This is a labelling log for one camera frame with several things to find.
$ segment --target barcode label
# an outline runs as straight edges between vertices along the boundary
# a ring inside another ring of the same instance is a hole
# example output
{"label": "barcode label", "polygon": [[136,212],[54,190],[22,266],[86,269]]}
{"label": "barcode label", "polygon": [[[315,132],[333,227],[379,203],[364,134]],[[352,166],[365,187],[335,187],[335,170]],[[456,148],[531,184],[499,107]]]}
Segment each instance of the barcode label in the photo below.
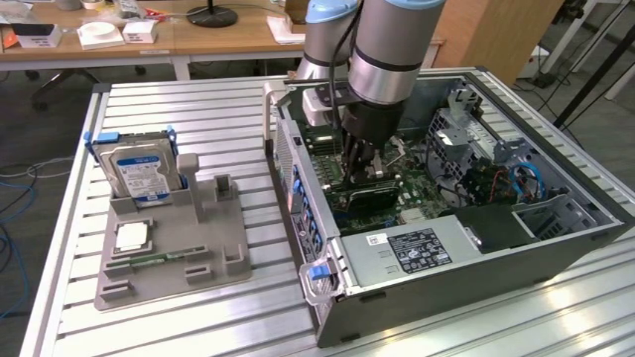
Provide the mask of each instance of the barcode label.
{"label": "barcode label", "polygon": [[372,236],[365,236],[368,245],[384,244],[388,242],[388,235],[385,233],[373,234]]}

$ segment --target paper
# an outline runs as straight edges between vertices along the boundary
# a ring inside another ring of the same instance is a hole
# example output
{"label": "paper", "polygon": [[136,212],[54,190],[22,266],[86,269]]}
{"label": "paper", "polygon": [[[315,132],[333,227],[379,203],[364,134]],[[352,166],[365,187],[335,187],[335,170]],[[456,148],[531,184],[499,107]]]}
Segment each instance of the paper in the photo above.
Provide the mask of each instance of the paper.
{"label": "paper", "polygon": [[148,225],[144,222],[118,226],[114,247],[120,250],[139,249],[148,241]]}
{"label": "paper", "polygon": [[303,33],[291,33],[284,24],[283,17],[267,16],[267,25],[269,26],[273,39],[281,45],[301,45],[304,43]]}
{"label": "paper", "polygon": [[30,20],[26,20],[26,17],[32,8],[33,4],[25,2],[0,1],[0,24],[30,23]]}

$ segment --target aluminum workbench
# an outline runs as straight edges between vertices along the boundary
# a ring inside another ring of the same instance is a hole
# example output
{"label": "aluminum workbench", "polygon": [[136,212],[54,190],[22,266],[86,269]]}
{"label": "aluminum workbench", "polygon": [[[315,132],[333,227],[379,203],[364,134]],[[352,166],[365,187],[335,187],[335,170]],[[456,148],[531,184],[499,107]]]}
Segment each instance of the aluminum workbench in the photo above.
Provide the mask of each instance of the aluminum workbench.
{"label": "aluminum workbench", "polygon": [[[633,192],[493,77],[473,74],[635,214]],[[180,152],[200,155],[199,179],[233,176],[253,277],[129,308],[94,309],[110,187],[80,141],[21,356],[631,356],[635,230],[545,283],[316,347],[261,148],[261,87],[280,79],[118,84],[93,93],[82,132],[148,132],[172,124]],[[483,109],[483,120],[512,138],[515,129]]]}

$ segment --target motherboard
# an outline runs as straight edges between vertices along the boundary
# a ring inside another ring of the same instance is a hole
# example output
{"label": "motherboard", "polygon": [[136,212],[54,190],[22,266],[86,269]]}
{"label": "motherboard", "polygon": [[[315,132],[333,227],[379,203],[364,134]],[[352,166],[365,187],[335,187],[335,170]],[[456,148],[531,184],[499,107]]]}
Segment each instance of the motherboard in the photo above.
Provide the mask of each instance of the motherboard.
{"label": "motherboard", "polygon": [[340,132],[329,126],[309,126],[301,111],[292,117],[343,236],[433,219],[447,211],[439,184],[421,163],[420,140],[393,136],[381,153],[381,177],[344,184]]}

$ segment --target cardboard box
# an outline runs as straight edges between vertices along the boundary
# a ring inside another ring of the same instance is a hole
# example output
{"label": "cardboard box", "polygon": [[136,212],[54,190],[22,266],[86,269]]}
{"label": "cardboard box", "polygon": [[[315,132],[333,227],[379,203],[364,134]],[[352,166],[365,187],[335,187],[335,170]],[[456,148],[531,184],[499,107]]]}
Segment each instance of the cardboard box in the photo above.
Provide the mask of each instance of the cardboard box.
{"label": "cardboard box", "polygon": [[106,22],[90,22],[77,29],[82,50],[94,50],[125,44],[118,29]]}
{"label": "cardboard box", "polygon": [[57,25],[13,24],[12,28],[22,48],[50,48],[60,44]]}
{"label": "cardboard box", "polygon": [[122,29],[125,43],[155,43],[157,39],[156,21],[128,22]]}
{"label": "cardboard box", "polygon": [[307,33],[308,0],[287,0],[284,3],[284,13],[287,14],[287,27],[291,33]]}

